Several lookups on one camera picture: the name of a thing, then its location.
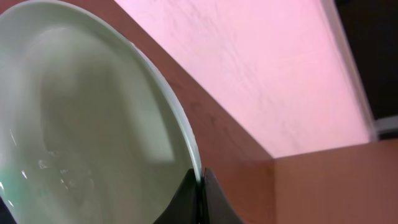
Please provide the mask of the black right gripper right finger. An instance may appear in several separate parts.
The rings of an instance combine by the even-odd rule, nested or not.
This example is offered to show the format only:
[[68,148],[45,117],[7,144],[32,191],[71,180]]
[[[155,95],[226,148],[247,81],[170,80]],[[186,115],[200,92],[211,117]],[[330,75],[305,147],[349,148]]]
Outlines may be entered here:
[[206,168],[203,181],[203,223],[204,224],[243,224],[223,192],[215,173]]

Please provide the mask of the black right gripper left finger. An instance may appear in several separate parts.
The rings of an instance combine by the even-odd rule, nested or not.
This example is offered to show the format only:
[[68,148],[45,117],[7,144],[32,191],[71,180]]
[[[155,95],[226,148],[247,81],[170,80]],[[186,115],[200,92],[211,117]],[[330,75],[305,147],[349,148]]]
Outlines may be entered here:
[[193,169],[189,169],[169,205],[154,224],[197,224],[197,218],[197,180]]

